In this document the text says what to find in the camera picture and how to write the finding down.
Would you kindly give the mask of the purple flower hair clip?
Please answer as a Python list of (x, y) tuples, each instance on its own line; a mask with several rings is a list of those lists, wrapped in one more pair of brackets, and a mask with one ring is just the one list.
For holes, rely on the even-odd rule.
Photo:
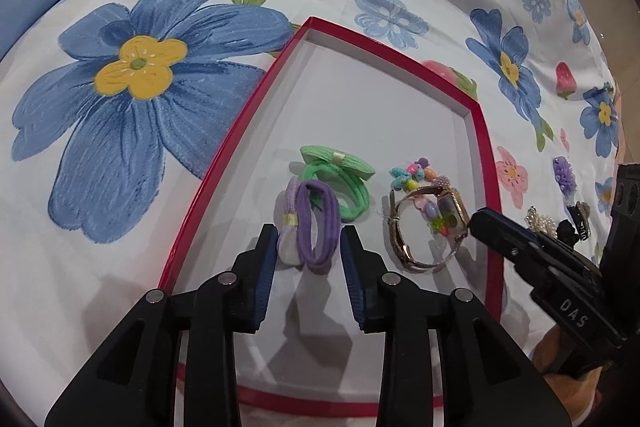
[(577, 190), (577, 182), (572, 165), (570, 165), (565, 156), (556, 156), (552, 159), (552, 169), (555, 182), (563, 195), (564, 202), (572, 205)]

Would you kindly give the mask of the black claw hair clip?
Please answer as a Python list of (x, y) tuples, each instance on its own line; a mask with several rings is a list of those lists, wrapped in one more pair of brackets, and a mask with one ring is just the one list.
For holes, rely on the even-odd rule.
[(590, 237), (590, 207), (585, 202), (576, 202), (576, 204), (570, 207), (570, 215), (574, 221), (574, 225), (579, 238), (582, 241), (586, 241)]

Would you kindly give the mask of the black scrunchie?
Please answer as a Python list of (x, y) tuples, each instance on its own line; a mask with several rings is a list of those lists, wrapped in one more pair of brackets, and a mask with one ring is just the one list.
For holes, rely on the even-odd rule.
[(567, 247), (574, 248), (580, 242), (579, 234), (568, 220), (560, 221), (555, 232), (556, 238)]

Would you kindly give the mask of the red shallow box tray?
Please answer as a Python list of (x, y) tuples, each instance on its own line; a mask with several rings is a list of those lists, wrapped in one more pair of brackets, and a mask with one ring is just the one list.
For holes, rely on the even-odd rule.
[[(259, 81), (210, 163), (171, 247), (160, 286), (198, 287), (230, 268), (265, 223), (294, 222), (288, 181), (314, 162), (355, 213), (362, 243), (401, 270), (387, 234), (399, 173), (427, 160), (469, 210), (498, 208), (483, 112), (459, 88), (385, 44), (313, 17)], [(235, 337), (238, 397), (315, 417), (370, 417), (384, 338), (361, 332), (342, 262), (319, 272), (279, 267), (257, 333)]]

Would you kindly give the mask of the floral white bed sheet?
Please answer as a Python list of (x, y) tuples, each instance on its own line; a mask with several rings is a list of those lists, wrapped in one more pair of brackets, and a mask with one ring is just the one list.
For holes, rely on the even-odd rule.
[[(148, 289), (224, 139), (310, 18), (477, 101), (501, 211), (611, 226), (615, 82), (578, 0), (60, 0), (1, 53), (1, 380), (36, 424)], [(572, 205), (552, 159), (565, 156)]]

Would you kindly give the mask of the pearl scrunchie with bow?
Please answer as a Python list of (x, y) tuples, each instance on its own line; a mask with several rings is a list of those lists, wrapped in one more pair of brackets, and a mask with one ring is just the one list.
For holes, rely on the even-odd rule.
[(556, 233), (558, 225), (554, 219), (543, 213), (539, 213), (535, 206), (530, 206), (527, 209), (525, 222), (529, 230), (547, 234), (555, 239), (558, 237), (558, 233)]

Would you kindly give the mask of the gold bangle watch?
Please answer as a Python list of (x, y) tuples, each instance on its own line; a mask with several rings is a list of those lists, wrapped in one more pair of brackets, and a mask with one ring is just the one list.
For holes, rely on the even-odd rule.
[(409, 271), (438, 270), (468, 236), (468, 212), (451, 186), (424, 185), (404, 195), (390, 191), (388, 205), (390, 247)]

